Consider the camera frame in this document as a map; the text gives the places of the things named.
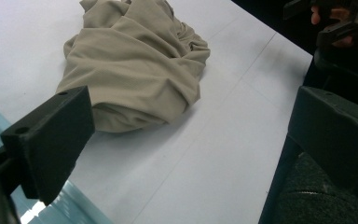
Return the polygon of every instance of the finger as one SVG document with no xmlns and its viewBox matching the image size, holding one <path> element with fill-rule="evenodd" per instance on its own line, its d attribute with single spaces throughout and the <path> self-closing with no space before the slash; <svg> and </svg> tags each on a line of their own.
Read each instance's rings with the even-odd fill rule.
<svg viewBox="0 0 358 224">
<path fill-rule="evenodd" d="M 311 7 L 310 10 L 313 12 L 310 17 L 310 23 L 316 25 L 321 21 L 321 16 L 319 15 L 319 7 Z"/>
<path fill-rule="evenodd" d="M 353 46 L 353 37 L 347 36 L 333 43 L 337 48 L 349 48 Z"/>
<path fill-rule="evenodd" d="M 350 12 L 346 8 L 331 9 L 330 19 L 345 21 L 350 16 Z"/>
</svg>

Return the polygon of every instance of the beige shirt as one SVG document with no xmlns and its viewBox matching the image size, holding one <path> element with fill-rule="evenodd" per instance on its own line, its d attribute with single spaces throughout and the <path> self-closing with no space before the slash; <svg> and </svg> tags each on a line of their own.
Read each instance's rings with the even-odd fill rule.
<svg viewBox="0 0 358 224">
<path fill-rule="evenodd" d="M 164 0 L 83 0 L 84 28 L 64 45 L 57 92 L 88 86 L 96 129 L 172 122 L 200 98 L 207 43 Z"/>
</svg>

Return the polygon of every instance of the white table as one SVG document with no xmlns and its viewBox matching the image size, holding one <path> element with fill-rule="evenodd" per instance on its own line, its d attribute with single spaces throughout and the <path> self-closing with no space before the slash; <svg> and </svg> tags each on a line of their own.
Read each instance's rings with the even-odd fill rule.
<svg viewBox="0 0 358 224">
<path fill-rule="evenodd" d="M 96 133 L 71 180 L 115 223 L 257 223 L 311 56 L 228 0 L 170 0 L 208 41 L 201 99 L 172 125 Z M 62 78 L 77 1 L 0 0 L 0 112 L 15 122 Z"/>
</svg>

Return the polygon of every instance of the crumpled fabric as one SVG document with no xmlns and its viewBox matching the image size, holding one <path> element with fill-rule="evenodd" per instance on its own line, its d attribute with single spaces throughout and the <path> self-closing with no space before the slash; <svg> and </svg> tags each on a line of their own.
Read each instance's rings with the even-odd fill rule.
<svg viewBox="0 0 358 224">
<path fill-rule="evenodd" d="M 96 129 L 170 123 L 200 98 L 208 44 L 164 0 L 83 0 L 57 92 L 88 86 Z"/>
</svg>

